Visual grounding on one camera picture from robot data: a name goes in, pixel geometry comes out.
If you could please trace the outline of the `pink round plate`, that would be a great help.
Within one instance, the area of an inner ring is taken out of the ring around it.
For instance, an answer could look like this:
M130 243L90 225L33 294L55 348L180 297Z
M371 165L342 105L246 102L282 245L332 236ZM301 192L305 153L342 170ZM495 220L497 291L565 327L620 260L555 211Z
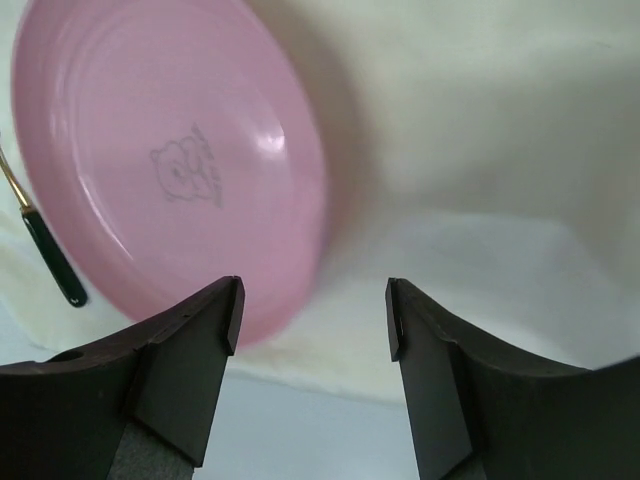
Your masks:
M275 38L242 1L31 1L14 43L15 134L40 210L134 321L235 275L239 342L309 298L328 182Z

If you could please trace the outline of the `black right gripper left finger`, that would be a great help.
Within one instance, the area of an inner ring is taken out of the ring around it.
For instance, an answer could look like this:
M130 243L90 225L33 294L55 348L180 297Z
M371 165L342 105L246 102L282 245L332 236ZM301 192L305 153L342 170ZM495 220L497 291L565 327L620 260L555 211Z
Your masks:
M243 316L221 278L131 327L1 369L5 479L190 479Z

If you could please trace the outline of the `cream cloth placemat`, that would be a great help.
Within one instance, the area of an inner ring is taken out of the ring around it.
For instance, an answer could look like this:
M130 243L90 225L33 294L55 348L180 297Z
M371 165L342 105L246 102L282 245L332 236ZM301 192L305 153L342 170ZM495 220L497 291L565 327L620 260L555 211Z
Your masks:
M382 293L585 368L639 352L635 1L256 1L316 108L317 290L235 371L399 403Z

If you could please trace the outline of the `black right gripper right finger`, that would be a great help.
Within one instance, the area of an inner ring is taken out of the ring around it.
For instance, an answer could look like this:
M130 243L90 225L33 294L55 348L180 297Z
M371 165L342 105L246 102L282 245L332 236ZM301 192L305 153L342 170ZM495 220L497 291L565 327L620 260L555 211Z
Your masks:
M635 479L639 361L596 370L513 346L411 282L386 292L423 479Z

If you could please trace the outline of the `gold fork green handle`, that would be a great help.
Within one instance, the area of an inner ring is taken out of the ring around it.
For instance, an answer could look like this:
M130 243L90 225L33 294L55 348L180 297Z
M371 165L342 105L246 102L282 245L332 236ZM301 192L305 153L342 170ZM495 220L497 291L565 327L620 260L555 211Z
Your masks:
M27 190L14 174L4 148L1 148L1 171L19 205L23 224L61 294L74 308L86 306L89 301L86 289Z

